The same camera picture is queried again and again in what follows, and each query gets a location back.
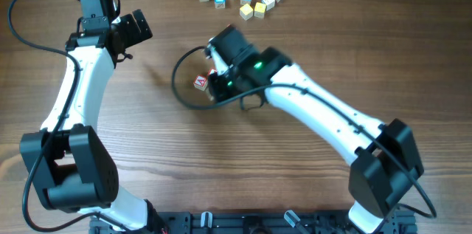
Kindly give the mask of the red I wooden block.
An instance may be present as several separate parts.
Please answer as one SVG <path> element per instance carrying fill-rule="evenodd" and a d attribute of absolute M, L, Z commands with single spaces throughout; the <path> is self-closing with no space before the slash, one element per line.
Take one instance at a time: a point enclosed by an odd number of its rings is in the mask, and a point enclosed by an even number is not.
<path fill-rule="evenodd" d="M 217 72 L 218 71 L 216 69 L 210 69 L 209 72 L 208 72 L 208 75 L 212 75 L 212 74 L 215 74 Z"/>

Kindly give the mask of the red A wooden block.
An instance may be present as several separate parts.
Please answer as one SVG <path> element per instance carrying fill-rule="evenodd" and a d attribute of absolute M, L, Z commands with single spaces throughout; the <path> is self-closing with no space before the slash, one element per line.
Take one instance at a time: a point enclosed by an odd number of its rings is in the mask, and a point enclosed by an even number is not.
<path fill-rule="evenodd" d="M 196 89 L 201 91 L 205 91 L 208 87 L 208 79 L 202 75 L 198 75 L 195 80 L 193 81 L 193 86 Z"/>

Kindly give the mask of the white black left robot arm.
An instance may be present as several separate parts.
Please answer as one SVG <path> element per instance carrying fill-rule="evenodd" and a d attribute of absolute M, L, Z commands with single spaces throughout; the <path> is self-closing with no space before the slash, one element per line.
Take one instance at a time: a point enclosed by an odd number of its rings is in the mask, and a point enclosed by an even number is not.
<path fill-rule="evenodd" d="M 92 218 L 119 233 L 168 233 L 153 205 L 119 184 L 117 167 L 97 135 L 105 88 L 127 49 L 152 36 L 140 10 L 122 16 L 120 0 L 78 0 L 82 15 L 62 55 L 66 73 L 40 130 L 21 138 L 34 190 L 47 210 Z"/>

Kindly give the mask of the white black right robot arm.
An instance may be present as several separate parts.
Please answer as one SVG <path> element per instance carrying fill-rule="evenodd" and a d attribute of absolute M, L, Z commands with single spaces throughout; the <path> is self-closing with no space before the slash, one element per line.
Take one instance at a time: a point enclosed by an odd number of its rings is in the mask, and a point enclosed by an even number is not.
<path fill-rule="evenodd" d="M 216 71 L 210 91 L 222 103 L 245 92 L 290 114 L 328 142 L 350 166 L 355 203 L 349 221 L 374 233 L 423 175 L 412 130 L 399 119 L 385 124 L 347 105 L 310 79 L 278 49 L 259 51 L 233 26 L 209 40 Z"/>

